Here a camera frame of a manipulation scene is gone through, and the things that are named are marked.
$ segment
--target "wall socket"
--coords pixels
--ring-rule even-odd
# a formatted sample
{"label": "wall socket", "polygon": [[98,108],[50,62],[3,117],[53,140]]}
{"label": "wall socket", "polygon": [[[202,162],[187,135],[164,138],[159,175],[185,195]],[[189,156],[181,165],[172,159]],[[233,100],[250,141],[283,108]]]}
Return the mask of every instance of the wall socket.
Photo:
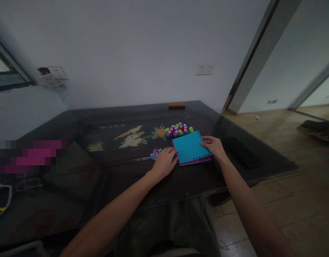
{"label": "wall socket", "polygon": [[214,70],[214,64],[209,64],[206,66],[206,75],[212,75],[212,72]]}
{"label": "wall socket", "polygon": [[50,70],[51,74],[55,75],[60,80],[67,80],[68,76],[65,73],[63,67],[61,66],[48,66],[48,69]]}
{"label": "wall socket", "polygon": [[196,75],[212,75],[215,64],[199,64],[196,69]]}
{"label": "wall socket", "polygon": [[60,81],[57,77],[55,77],[55,75],[51,73],[42,76],[40,79],[50,88],[58,87],[63,84],[62,81]]}
{"label": "wall socket", "polygon": [[267,102],[267,104],[275,104],[277,102],[277,100],[269,100],[268,102]]}

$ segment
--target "dark wooden table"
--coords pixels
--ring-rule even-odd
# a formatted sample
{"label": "dark wooden table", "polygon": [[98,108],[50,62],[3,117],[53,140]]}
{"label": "dark wooden table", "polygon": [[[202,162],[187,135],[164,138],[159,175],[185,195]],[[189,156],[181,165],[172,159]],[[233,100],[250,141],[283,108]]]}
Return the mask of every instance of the dark wooden table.
{"label": "dark wooden table", "polygon": [[[293,162],[201,101],[187,102],[185,110],[168,110],[168,104],[154,104],[66,111],[21,138],[67,140],[67,157],[57,158],[57,166],[48,173],[33,176],[41,179],[41,187],[14,191],[11,206],[0,217],[0,246],[84,225],[152,168],[154,161],[149,156],[153,149],[171,146],[171,139],[161,137],[161,126],[169,127],[179,121],[202,135],[220,139],[236,137],[251,149],[263,162],[255,169],[245,168],[226,151],[250,185],[298,169]],[[120,148],[131,134],[114,139],[138,126],[142,127],[134,135],[139,133],[135,137],[141,138],[142,143]],[[103,142],[102,151],[88,151],[88,145],[98,141]],[[15,187],[20,178],[0,174],[0,182]],[[150,191],[139,210],[225,191],[225,181],[214,160],[176,165],[173,172]]]}

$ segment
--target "blue paper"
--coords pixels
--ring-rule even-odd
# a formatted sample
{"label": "blue paper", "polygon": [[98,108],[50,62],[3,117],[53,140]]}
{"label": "blue paper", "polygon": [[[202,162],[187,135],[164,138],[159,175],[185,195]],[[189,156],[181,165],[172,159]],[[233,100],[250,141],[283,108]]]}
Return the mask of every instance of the blue paper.
{"label": "blue paper", "polygon": [[211,156],[211,152],[200,144],[204,140],[198,130],[173,139],[174,147],[178,150],[180,163],[195,161],[207,156]]}

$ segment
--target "pants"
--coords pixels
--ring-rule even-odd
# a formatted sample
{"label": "pants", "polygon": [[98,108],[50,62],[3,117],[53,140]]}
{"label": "pants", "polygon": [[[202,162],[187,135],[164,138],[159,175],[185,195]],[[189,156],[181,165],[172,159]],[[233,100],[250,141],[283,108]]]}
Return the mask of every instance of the pants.
{"label": "pants", "polygon": [[133,215],[118,236],[115,256],[148,256],[163,241],[220,257],[210,206],[205,198],[165,205]]}

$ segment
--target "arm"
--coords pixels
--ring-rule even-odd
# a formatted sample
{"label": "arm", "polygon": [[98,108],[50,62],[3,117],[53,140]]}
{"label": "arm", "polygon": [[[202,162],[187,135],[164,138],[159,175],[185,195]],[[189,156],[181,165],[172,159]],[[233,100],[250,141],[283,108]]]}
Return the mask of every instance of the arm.
{"label": "arm", "polygon": [[97,256],[131,218],[147,193],[174,168],[178,151],[165,148],[153,168],[95,215],[65,248],[61,257]]}
{"label": "arm", "polygon": [[247,235],[258,256],[295,256],[281,229],[275,224],[237,169],[227,157],[220,139],[205,136],[201,144],[213,153],[220,164],[226,186],[236,206]]}

